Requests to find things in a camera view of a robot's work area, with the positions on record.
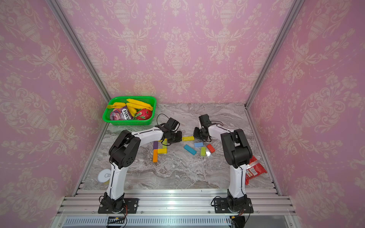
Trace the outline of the purple block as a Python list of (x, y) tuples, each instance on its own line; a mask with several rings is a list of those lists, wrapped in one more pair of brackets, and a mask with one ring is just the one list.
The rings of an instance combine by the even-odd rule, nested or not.
[(153, 149), (154, 150), (158, 150), (158, 145), (159, 145), (159, 142), (158, 141), (154, 141), (154, 143), (153, 143)]

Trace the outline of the orange block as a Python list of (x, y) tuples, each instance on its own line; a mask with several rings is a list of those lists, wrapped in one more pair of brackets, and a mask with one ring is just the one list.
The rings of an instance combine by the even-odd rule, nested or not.
[(153, 162), (158, 162), (158, 150), (153, 151)]

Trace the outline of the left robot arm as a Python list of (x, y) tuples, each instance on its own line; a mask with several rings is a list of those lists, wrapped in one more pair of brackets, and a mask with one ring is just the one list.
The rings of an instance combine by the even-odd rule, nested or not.
[(125, 199), (125, 180), (129, 166), (136, 159), (140, 146), (155, 141), (164, 141), (168, 144), (182, 141), (182, 132), (167, 130), (164, 127), (153, 127), (140, 132), (123, 130), (109, 150), (111, 163), (111, 178), (105, 193), (99, 198), (99, 214), (128, 214), (135, 213), (134, 205), (138, 199)]

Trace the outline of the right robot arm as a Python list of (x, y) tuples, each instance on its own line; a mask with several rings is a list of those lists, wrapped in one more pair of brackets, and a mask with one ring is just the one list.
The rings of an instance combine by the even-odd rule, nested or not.
[(253, 154), (244, 131), (211, 124), (208, 127), (196, 127), (193, 136), (203, 141), (221, 141), (224, 158), (230, 166), (230, 185), (226, 197), (228, 208), (232, 212), (253, 213), (251, 200), (245, 190), (246, 170)]

